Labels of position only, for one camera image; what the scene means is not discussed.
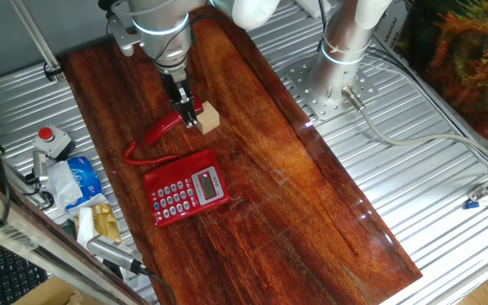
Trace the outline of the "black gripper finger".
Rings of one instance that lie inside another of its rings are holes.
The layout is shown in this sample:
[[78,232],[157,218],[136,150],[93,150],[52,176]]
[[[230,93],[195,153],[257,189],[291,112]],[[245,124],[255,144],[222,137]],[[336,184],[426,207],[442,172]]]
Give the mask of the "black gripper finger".
[[169,99],[170,103],[171,103],[171,107],[172,109],[180,116],[180,118],[182,119],[183,118],[183,114],[182,114],[182,99],[180,97],[171,97]]
[[179,89],[180,94],[180,115],[187,128],[194,127],[197,123],[196,111],[194,109],[194,97],[189,96],[185,89]]

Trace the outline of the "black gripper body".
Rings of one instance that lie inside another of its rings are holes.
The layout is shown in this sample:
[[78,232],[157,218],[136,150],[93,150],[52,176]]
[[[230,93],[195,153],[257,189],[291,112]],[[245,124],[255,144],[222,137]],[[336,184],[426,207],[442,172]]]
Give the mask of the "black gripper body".
[[187,81],[186,65],[159,65],[164,91],[172,103],[188,103],[189,82]]

